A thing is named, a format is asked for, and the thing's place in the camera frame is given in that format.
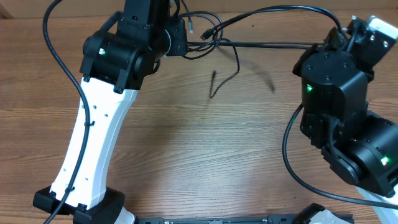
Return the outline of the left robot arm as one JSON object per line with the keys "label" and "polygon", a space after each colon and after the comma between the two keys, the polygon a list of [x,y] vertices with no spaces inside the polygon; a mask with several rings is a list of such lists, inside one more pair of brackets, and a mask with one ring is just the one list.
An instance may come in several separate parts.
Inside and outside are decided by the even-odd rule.
{"label": "left robot arm", "polygon": [[126,1],[83,44],[80,105],[67,153],[53,183],[35,193],[33,205],[74,223],[137,223],[122,192],[106,185],[122,123],[144,78],[175,49],[181,24],[169,1]]}

